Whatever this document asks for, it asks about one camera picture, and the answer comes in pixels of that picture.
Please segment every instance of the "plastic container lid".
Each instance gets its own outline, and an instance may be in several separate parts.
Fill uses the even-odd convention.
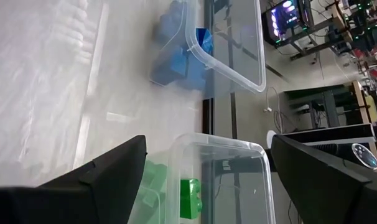
[[[180,218],[180,181],[197,179],[200,214]],[[269,161],[254,143],[186,134],[147,156],[130,224],[275,223]]]
[[[151,80],[186,90],[199,90],[204,98],[266,87],[266,69],[259,1],[232,0],[214,4],[214,25],[201,29],[203,12],[198,1],[172,1],[157,30],[163,46]]]

